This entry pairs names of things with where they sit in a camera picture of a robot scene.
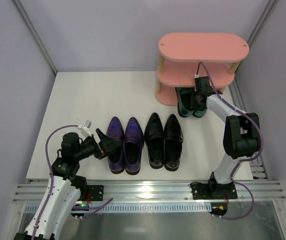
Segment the green metallic shoe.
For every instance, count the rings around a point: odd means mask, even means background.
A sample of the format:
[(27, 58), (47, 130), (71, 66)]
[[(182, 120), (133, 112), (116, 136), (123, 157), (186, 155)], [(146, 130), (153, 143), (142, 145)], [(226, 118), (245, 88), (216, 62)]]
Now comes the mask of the green metallic shoe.
[(196, 118), (201, 118), (206, 114), (207, 110), (208, 109), (206, 107), (197, 107), (194, 108), (194, 112), (192, 115)]
[(187, 118), (193, 114), (194, 110), (190, 108), (190, 101), (193, 91), (193, 88), (176, 88), (176, 94), (178, 98), (178, 114), (180, 117)]

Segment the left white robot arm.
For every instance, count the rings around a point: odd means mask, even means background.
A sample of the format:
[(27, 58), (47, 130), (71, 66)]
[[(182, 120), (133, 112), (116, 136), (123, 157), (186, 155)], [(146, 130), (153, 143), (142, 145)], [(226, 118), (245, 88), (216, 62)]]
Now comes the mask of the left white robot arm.
[(122, 144), (96, 129), (100, 139), (92, 134), (83, 140), (75, 132), (62, 137), (61, 148), (54, 163), (48, 163), (50, 178), (48, 185), (30, 224), (23, 233), (16, 233), (17, 240), (57, 240), (71, 214), (75, 203), (88, 194), (85, 177), (77, 175), (79, 162), (90, 156), (103, 159), (115, 153)]

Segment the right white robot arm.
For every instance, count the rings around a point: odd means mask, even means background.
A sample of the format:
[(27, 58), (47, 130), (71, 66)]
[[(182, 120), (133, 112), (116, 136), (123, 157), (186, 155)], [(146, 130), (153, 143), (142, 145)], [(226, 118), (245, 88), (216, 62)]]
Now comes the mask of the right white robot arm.
[(230, 104), (224, 96), (210, 86), (210, 78), (195, 76), (191, 107), (200, 113), (210, 110), (225, 124), (223, 148), (225, 154), (207, 183), (194, 182), (190, 185), (194, 200), (237, 199), (233, 176), (246, 158), (261, 149), (259, 117)]

